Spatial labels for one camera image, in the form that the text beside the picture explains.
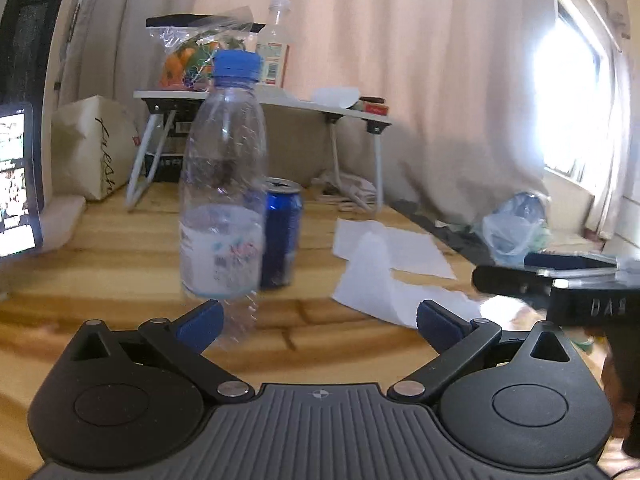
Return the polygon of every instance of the hand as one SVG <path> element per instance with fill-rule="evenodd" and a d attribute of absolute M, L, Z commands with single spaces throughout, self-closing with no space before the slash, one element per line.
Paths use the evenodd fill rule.
<path fill-rule="evenodd" d="M 636 407 L 630 402 L 623 401 L 624 389 L 620 377 L 614 366 L 613 356 L 610 354 L 602 367 L 602 384 L 604 393 L 609 399 L 613 411 L 613 430 L 611 436 L 626 438 L 631 432 L 631 423 L 636 414 Z"/>

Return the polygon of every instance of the clear plastic bottle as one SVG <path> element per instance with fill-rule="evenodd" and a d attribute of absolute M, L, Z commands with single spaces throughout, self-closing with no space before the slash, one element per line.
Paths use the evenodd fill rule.
<path fill-rule="evenodd" d="M 290 13 L 289 0 L 272 0 L 267 24 L 258 33 L 256 52 L 262 58 L 260 84 L 276 88 L 284 85 L 292 38 L 286 27 Z"/>
<path fill-rule="evenodd" d="M 192 300 L 224 305 L 223 344 L 255 322 L 267 169 L 259 71 L 257 54 L 216 56 L 214 89 L 191 127 L 180 176 L 182 286 Z"/>

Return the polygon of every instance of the bag of oranges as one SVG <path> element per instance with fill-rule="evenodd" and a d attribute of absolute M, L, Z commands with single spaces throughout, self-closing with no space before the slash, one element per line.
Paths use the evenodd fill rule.
<path fill-rule="evenodd" d="M 166 54 L 160 89 L 207 91 L 216 54 L 245 50 L 253 21 L 249 7 L 219 16 L 171 14 L 146 20 L 146 29 L 162 41 Z"/>

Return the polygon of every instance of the window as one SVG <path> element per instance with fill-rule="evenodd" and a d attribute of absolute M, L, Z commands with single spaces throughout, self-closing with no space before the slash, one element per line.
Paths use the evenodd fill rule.
<path fill-rule="evenodd" d="M 593 33 L 579 23 L 584 19 L 564 1 L 536 56 L 537 130 L 546 166 L 584 185 L 586 167 L 606 141 L 610 67 Z"/>

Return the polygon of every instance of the black cable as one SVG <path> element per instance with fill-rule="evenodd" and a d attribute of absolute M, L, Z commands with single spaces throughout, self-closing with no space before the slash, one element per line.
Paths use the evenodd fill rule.
<path fill-rule="evenodd" d="M 640 470 L 640 465 L 634 465 L 618 471 L 615 475 L 611 477 L 611 480 L 613 480 L 614 478 L 618 478 L 620 475 L 623 475 L 624 473 L 628 473 L 630 471 L 636 471 L 636 470 Z"/>

